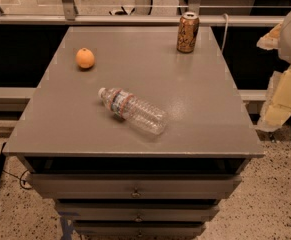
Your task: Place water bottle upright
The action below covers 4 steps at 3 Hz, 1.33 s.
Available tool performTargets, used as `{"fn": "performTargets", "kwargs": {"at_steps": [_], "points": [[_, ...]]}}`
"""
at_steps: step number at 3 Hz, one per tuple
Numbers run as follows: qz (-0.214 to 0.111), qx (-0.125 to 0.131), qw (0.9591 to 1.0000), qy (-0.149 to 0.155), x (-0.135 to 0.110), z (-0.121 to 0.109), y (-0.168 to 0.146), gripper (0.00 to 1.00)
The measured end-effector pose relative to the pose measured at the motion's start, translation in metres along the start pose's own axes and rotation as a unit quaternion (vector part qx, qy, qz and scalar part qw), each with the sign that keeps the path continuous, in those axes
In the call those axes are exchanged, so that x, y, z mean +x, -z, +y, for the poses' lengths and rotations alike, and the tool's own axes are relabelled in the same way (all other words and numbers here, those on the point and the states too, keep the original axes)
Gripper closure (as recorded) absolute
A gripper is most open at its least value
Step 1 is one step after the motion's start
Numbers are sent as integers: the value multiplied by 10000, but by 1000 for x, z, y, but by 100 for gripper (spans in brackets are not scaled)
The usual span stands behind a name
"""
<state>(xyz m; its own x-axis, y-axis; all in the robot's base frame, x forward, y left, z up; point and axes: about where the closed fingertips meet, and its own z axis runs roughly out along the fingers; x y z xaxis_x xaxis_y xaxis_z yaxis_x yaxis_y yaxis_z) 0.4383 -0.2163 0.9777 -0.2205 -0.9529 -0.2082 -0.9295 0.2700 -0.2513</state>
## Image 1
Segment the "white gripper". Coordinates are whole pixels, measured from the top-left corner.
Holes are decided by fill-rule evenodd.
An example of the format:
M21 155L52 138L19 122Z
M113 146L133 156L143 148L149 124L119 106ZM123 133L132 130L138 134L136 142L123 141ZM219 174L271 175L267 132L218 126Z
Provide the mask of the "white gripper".
M264 50L278 48L279 58L291 64L291 11L283 23L277 24L262 36L256 46ZM280 129L291 117L291 66L280 73L275 71L270 78L266 100L261 108L256 128L264 132Z

